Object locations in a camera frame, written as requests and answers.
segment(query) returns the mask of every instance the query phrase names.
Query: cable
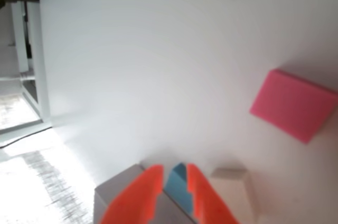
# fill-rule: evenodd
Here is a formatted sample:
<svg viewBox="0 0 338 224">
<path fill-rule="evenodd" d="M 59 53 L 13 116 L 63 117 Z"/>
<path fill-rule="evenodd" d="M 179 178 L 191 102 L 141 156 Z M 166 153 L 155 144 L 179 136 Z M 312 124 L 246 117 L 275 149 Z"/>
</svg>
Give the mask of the cable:
<svg viewBox="0 0 338 224">
<path fill-rule="evenodd" d="M 45 131 L 45 130 L 48 130 L 48 129 L 51 129 L 51 128 L 52 128 L 52 127 L 48 127 L 48 128 L 46 128 L 46 129 L 40 130 L 40 131 L 38 131 L 38 132 L 31 133 L 31 134 L 28 134 L 28 135 L 23 136 L 23 137 L 21 137 L 21 138 L 18 138 L 18 139 L 16 139 L 16 140 L 12 141 L 12 142 L 9 142 L 9 143 L 6 144 L 6 145 L 0 146 L 0 149 L 4 149 L 5 147 L 8 147 L 8 146 L 10 146 L 10 145 L 12 145 L 12 144 L 14 144 L 14 143 L 16 143 L 16 142 L 18 142 L 18 141 L 24 139 L 24 138 L 28 138 L 28 137 L 30 137 L 30 136 L 33 136 L 34 134 L 41 133 L 41 132 L 43 132 L 43 131 Z"/>
</svg>

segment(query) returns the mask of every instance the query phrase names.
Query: white table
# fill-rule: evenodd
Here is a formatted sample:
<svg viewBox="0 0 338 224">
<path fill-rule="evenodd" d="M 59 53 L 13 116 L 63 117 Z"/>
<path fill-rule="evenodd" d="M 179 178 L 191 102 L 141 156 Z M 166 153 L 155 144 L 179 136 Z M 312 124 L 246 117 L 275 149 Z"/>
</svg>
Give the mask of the white table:
<svg viewBox="0 0 338 224">
<path fill-rule="evenodd" d="M 100 183 L 245 167 L 262 223 L 338 222 L 338 114 L 309 145 L 248 110 L 275 67 L 338 89 L 337 0 L 41 0 L 52 124 Z"/>
</svg>

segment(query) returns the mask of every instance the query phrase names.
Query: pink block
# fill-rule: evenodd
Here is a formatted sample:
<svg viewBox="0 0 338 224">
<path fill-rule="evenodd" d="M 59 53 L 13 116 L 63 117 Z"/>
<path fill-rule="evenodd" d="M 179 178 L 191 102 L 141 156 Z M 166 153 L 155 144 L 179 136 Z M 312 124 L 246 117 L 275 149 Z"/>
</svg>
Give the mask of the pink block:
<svg viewBox="0 0 338 224">
<path fill-rule="evenodd" d="M 276 69 L 250 112 L 308 143 L 337 104 L 337 93 Z"/>
</svg>

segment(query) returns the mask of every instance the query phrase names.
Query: blue block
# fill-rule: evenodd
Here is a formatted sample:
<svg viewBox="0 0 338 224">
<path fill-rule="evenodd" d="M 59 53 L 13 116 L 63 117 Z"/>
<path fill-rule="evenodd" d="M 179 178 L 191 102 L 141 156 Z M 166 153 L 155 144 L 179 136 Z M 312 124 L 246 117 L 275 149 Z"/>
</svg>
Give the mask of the blue block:
<svg viewBox="0 0 338 224">
<path fill-rule="evenodd" d="M 192 213 L 192 195 L 187 191 L 186 186 L 186 167 L 180 163 L 171 171 L 164 191 L 184 211 Z"/>
</svg>

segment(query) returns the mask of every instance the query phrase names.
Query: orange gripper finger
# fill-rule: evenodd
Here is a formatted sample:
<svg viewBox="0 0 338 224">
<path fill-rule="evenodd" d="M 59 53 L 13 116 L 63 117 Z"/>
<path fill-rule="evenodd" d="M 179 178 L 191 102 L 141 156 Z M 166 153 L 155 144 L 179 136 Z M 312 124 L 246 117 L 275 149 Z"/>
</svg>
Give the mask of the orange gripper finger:
<svg viewBox="0 0 338 224">
<path fill-rule="evenodd" d="M 163 166 L 138 176 L 108 206 L 101 224 L 147 224 L 154 218 L 156 198 L 163 188 Z"/>
<path fill-rule="evenodd" d="M 200 224 L 239 224 L 194 164 L 187 165 L 187 190 L 193 195 L 193 213 Z"/>
</svg>

